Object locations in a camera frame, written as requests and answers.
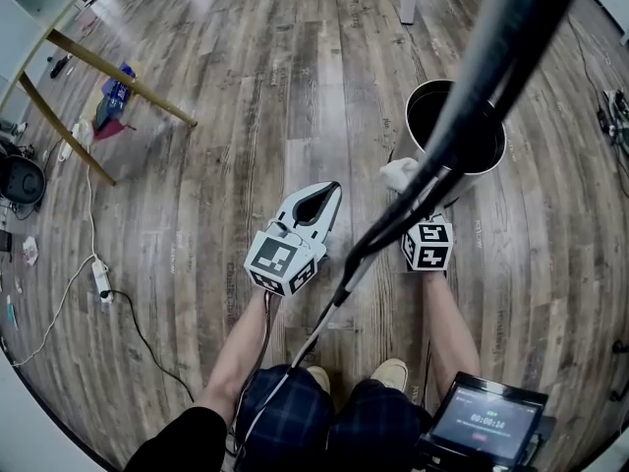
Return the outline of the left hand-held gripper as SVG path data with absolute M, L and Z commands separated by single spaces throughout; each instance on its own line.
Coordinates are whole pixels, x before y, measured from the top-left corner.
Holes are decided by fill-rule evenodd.
M 323 244 L 342 200 L 336 181 L 320 182 L 290 194 L 276 218 L 258 231 L 244 268 L 257 287 L 280 297 L 296 295 L 317 273 Z M 300 227 L 306 234 L 290 227 Z

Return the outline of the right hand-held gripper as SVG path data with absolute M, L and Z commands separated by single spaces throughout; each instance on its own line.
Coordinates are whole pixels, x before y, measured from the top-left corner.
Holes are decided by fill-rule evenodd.
M 401 238 L 409 271 L 446 271 L 453 250 L 452 224 L 442 214 L 420 221 Z

